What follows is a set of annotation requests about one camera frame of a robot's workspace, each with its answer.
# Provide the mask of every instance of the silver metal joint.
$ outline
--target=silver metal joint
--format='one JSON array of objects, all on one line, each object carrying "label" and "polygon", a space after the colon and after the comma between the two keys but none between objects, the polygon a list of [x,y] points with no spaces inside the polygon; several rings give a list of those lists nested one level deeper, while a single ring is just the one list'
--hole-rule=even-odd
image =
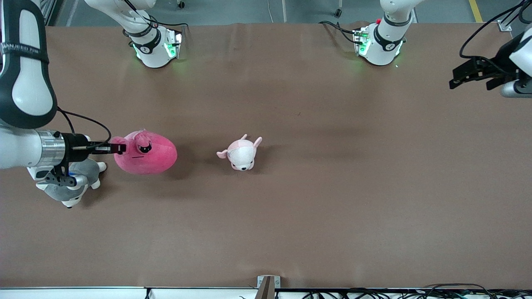
[{"label": "silver metal joint", "polygon": [[40,156],[39,162],[34,167],[58,165],[63,161],[65,157],[65,141],[62,135],[55,137],[55,132],[51,130],[37,131],[41,146],[43,147],[43,153]]}]

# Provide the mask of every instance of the small pink and white plush dog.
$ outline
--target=small pink and white plush dog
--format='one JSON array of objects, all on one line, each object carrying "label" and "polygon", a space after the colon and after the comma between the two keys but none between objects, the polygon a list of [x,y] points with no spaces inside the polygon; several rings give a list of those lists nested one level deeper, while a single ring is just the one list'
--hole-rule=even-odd
[{"label": "small pink and white plush dog", "polygon": [[217,152],[216,155],[220,159],[229,159],[234,170],[246,171],[252,169],[255,165],[257,147],[261,143],[262,137],[257,138],[255,143],[246,140],[246,138],[247,134],[240,140],[231,143],[225,151]]}]

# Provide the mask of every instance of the metal bracket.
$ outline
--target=metal bracket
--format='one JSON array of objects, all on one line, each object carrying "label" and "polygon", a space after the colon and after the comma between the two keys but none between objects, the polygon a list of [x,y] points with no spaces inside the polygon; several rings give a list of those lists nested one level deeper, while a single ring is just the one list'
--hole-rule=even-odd
[{"label": "metal bracket", "polygon": [[502,20],[497,20],[497,25],[500,32],[512,31],[512,26],[509,23],[503,23]]},{"label": "metal bracket", "polygon": [[273,278],[273,282],[274,282],[274,287],[275,288],[280,288],[281,287],[281,276],[277,276],[277,275],[260,275],[260,276],[257,276],[257,288],[260,288],[261,287],[261,283],[264,281],[265,277],[267,276],[270,276],[271,278]]},{"label": "metal bracket", "polygon": [[275,289],[281,287],[281,276],[257,276],[257,287],[259,290],[255,295],[255,299],[274,299]]}]

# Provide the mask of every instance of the stuffed animal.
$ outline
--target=stuffed animal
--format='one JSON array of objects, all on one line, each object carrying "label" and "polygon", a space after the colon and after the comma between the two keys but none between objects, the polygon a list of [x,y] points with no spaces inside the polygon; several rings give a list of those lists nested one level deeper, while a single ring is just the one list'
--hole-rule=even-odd
[{"label": "stuffed animal", "polygon": [[81,197],[89,187],[97,189],[100,186],[99,174],[107,169],[104,162],[96,162],[92,159],[85,159],[82,162],[74,162],[69,166],[69,175],[81,175],[86,177],[87,184],[77,186],[73,190],[66,186],[48,184],[45,181],[37,183],[37,188],[43,190],[48,196],[56,201],[62,202],[67,208],[72,208],[81,201]]},{"label": "stuffed animal", "polygon": [[246,140],[246,138],[247,134],[240,140],[231,143],[225,151],[217,152],[216,155],[220,159],[229,159],[234,170],[245,171],[252,169],[255,165],[257,147],[261,143],[262,137],[257,138],[255,143]]},{"label": "stuffed animal", "polygon": [[114,160],[123,171],[134,175],[161,173],[172,167],[177,160],[176,146],[165,137],[150,131],[135,131],[124,138],[114,137],[111,143],[126,145],[126,152],[115,154]]}]

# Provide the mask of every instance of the pink plush toy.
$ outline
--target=pink plush toy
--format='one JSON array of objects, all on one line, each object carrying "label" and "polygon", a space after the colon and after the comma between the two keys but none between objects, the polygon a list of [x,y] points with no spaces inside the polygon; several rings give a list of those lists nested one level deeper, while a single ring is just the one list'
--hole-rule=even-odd
[{"label": "pink plush toy", "polygon": [[146,130],[133,132],[125,138],[113,137],[111,143],[126,145],[126,152],[115,154],[114,160],[123,171],[134,175],[161,173],[177,160],[176,146],[170,140]]},{"label": "pink plush toy", "polygon": [[255,143],[246,140],[247,134],[245,134],[240,140],[237,140],[223,152],[217,152],[218,158],[229,159],[231,167],[234,170],[250,170],[255,165],[255,154],[257,153],[257,147],[262,141],[262,137],[257,138]]}]

